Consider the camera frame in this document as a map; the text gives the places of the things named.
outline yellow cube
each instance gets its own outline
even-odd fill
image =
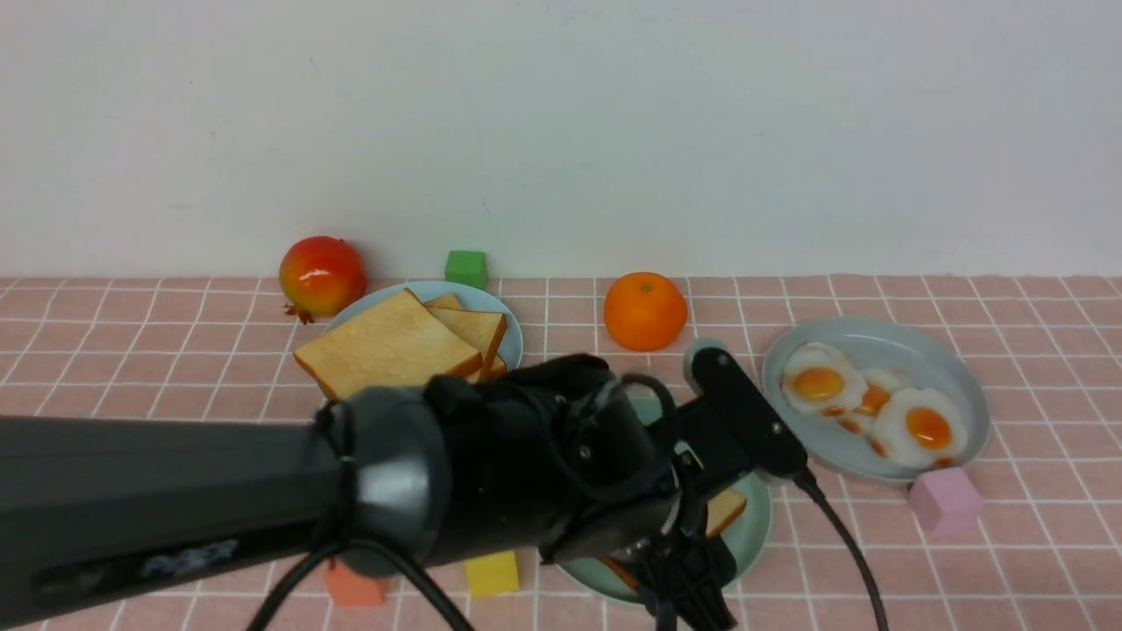
[[[472,598],[518,591],[518,564],[513,550],[465,561],[463,568]]]

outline pink tiled tablecloth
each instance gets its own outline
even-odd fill
[[[923,536],[901,491],[819,478],[854,528],[894,631],[1122,629],[1122,278],[682,278],[692,318],[663,353],[632,354],[599,324],[606,280],[493,284],[518,317],[525,364],[594,351],[646,369],[688,396],[681,351],[718,337],[755,376],[791,327],[846,314],[893,319],[960,354],[985,386],[996,431],[969,474],[987,500],[982,527]],[[378,283],[385,286],[392,281]],[[304,422],[318,403],[288,350],[322,331],[283,313],[259,278],[0,280],[0,413]],[[773,492],[775,525],[760,564],[728,592],[742,628],[872,627],[853,561],[818,510]],[[606,604],[521,551],[523,591],[468,597],[462,568],[436,570],[480,631],[631,631],[645,614]],[[30,629],[236,630],[289,561],[114,603]],[[273,629],[443,629],[395,583],[377,610],[332,607],[313,577]]]

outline bread slice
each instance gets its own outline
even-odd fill
[[[709,500],[709,519],[706,521],[705,536],[712,539],[736,521],[748,505],[748,499],[732,488],[721,491]]]
[[[441,309],[463,309],[463,303],[460,299],[456,296],[454,293],[447,293],[441,296],[436,296],[429,302],[424,303],[425,307],[439,307]]]
[[[484,366],[482,354],[429,313],[410,290],[359,313],[293,355],[331,400],[347,399],[374,385],[423,385],[434,375],[466,377]]]
[[[430,311],[433,308],[436,308],[436,309],[452,309],[452,310],[461,310],[461,311],[465,310],[463,309],[463,303],[460,302],[460,299],[454,293],[447,293],[444,295],[436,296],[436,298],[430,300],[429,302],[426,302],[424,304],[425,304],[425,307],[430,308]],[[499,337],[499,342],[502,344],[502,341],[503,341],[503,338],[500,336]],[[469,383],[479,383],[480,381],[484,379],[484,375],[485,374],[487,375],[486,376],[487,379],[498,378],[498,377],[505,375],[506,371],[507,371],[506,362],[504,362],[503,358],[499,357],[498,353],[496,353],[495,354],[495,360],[491,362],[491,364],[490,364],[490,369],[480,368],[476,373],[473,373],[470,376],[468,376],[468,382]]]
[[[487,375],[489,379],[497,379],[506,374],[506,362],[503,360],[498,355],[495,356],[495,360],[491,362],[490,374]]]
[[[506,314],[495,311],[462,311],[440,307],[430,307],[429,312],[460,339],[479,350],[482,356],[480,374],[475,376],[475,381],[469,376],[468,381],[476,383],[490,378],[491,364],[495,363],[498,345],[503,341],[503,335],[506,333]]]

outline egg white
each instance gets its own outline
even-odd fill
[[[947,421],[950,429],[950,445],[941,449],[927,449],[909,433],[908,412],[916,408],[929,408]],[[929,468],[938,461],[954,461],[966,448],[966,426],[958,405],[945,393],[934,388],[904,388],[892,395],[881,408],[872,429],[874,448],[900,466]]]
[[[865,383],[868,386],[877,386],[889,393],[891,396],[896,392],[911,387],[911,379],[908,378],[908,374],[903,371],[896,368],[864,368],[861,371],[861,376],[865,377]],[[876,415],[870,415],[865,412],[854,409],[845,414],[838,417],[838,424],[845,429],[856,433],[858,436],[865,436],[873,429],[873,421],[876,420]]]
[[[803,371],[829,368],[842,376],[842,391],[830,399],[811,401],[794,391],[793,382]],[[854,367],[849,356],[838,348],[818,341],[807,342],[794,350],[783,366],[783,394],[795,411],[809,415],[822,415],[830,409],[852,410],[861,404],[868,386],[865,377]]]

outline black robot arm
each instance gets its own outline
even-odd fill
[[[312,426],[2,419],[0,629],[325,545],[360,574],[401,570],[358,540],[423,566],[523,547],[613,559],[662,624],[732,629],[705,501],[757,466],[807,472],[807,455],[727,353],[692,368],[680,408],[634,378],[662,395],[647,428],[586,355],[368,388]]]

